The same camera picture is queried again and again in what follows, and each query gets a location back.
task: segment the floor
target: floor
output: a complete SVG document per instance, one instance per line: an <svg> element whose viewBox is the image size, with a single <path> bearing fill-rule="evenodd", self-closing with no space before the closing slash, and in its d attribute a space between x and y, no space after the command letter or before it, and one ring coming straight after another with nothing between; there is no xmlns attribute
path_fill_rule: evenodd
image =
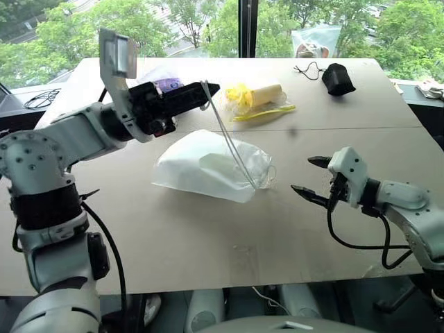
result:
<svg viewBox="0 0 444 333"><path fill-rule="evenodd" d="M310 288L319 303L323 318L333 321L355 322L356 326L374 332L432 332L433 313L421 292L415 292L394 314L381 314L373 309L380 298L395 299L410 285L407 277L385 277L343 282L311 284ZM162 306L155 320L146 328L149 333L183 333L190 291L162 294ZM349 300L350 306L344 304ZM19 311L31 298L0 300L0 333L9 331ZM119 308L118 296L101 298L104 313ZM226 318L263 316L266 303L250 287L231 288Z"/></svg>

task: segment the yellow object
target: yellow object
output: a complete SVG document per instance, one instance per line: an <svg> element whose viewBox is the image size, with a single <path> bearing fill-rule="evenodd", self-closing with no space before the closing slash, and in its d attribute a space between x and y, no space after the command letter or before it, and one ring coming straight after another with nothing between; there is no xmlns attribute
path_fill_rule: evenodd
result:
<svg viewBox="0 0 444 333"><path fill-rule="evenodd" d="M253 108L273 101L282 94L280 85L269 85L259 89L248 89L243 83L225 91L227 100L236 101L240 107Z"/></svg>
<svg viewBox="0 0 444 333"><path fill-rule="evenodd" d="M233 121L246 121L246 120L250 120L252 118L264 116L266 114L293 112L295 109L296 109L296 106L294 106L294 105L286 105L286 106L282 106L281 108L278 108L278 109L272 109L272 110L267 110L267 111L263 111L263 112L258 112L258 113L253 113L253 114L245 114L243 116L237 116L237 117L233 118Z"/></svg>

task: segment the table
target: table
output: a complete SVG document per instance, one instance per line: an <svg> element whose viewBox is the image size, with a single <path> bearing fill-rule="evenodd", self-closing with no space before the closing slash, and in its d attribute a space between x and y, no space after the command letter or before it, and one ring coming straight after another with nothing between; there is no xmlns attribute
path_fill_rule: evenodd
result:
<svg viewBox="0 0 444 333"><path fill-rule="evenodd" d="M331 61L319 60L321 66ZM307 157L354 146L368 163L371 177L416 183L444 205L444 154L379 65L367 59L335 61L348 68L357 88L339 100L327 94L321 81L308 81L292 71L296 62L300 67L308 65L303 59L140 60L140 70L168 64L187 81L207 78L223 87L236 82L240 72L277 78L297 110L256 126L227 124L234 138L271 154L277 168L274 187L258 190L245 204L151 184L153 164L172 143L198 128L218 130L211 112L188 112L180 117L175 133L148 144L130 142L123 150L73 168L79 193L101 189L88 203L119 247L129 293L420 272L414 258L385 271L380 251L350 250L337 244L328 233L325 210L301 199L289 186L304 185L326 195L330 175L310 165ZM68 106L95 101L102 89L98 60L83 60L40 125L66 112ZM0 182L0 294L33 294L24 260L10 247L15 220L8 202L6 182ZM337 207L334 223L337 233L349 242L383 242L380 221L347 205ZM91 224L90 229L97 230ZM403 242L401 232L395 226L392 230L392 242ZM116 265L108 250L112 269L98 282L98 290L118 293ZM399 254L393 251L390 257Z"/></svg>

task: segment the white plastic bag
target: white plastic bag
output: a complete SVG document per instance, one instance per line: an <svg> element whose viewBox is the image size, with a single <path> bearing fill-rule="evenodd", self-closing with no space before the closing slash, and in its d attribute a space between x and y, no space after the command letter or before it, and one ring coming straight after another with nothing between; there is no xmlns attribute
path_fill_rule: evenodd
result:
<svg viewBox="0 0 444 333"><path fill-rule="evenodd" d="M271 156L252 144L234 139L233 143L255 187L266 188ZM152 183L238 203L255 195L225 138L207 130L197 130L170 146L155 164Z"/></svg>

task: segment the purple object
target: purple object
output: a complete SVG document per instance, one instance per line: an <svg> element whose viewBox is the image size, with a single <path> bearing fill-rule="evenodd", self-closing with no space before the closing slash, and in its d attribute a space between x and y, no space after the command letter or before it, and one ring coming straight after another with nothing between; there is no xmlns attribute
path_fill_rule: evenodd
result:
<svg viewBox="0 0 444 333"><path fill-rule="evenodd" d="M170 92L171 90L183 87L183 83L178 78L163 78L156 80L154 83L162 90L162 92Z"/></svg>

